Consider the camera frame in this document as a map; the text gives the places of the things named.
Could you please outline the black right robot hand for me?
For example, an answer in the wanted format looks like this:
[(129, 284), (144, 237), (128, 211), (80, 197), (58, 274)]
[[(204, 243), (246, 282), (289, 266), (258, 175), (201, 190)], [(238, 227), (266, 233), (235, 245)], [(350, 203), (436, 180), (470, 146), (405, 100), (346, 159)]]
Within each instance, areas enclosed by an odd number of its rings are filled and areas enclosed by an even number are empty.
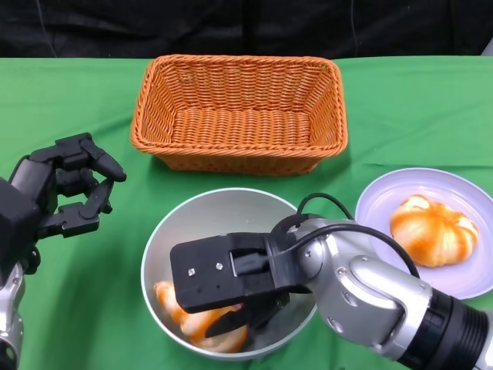
[(215, 320), (205, 331), (206, 338), (216, 337), (247, 326), (258, 329), (264, 327), (277, 313), (290, 302), (289, 293), (276, 293), (269, 297), (251, 298), (235, 311)]

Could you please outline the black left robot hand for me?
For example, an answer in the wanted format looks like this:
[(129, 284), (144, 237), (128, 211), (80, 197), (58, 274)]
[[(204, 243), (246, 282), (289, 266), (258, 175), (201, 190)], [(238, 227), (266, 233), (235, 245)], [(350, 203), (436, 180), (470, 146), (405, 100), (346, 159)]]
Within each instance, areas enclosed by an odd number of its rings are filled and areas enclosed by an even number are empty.
[(114, 183), (125, 180), (120, 164), (82, 133), (23, 157), (8, 182), (35, 205), (39, 240), (97, 230), (99, 215), (112, 212)]

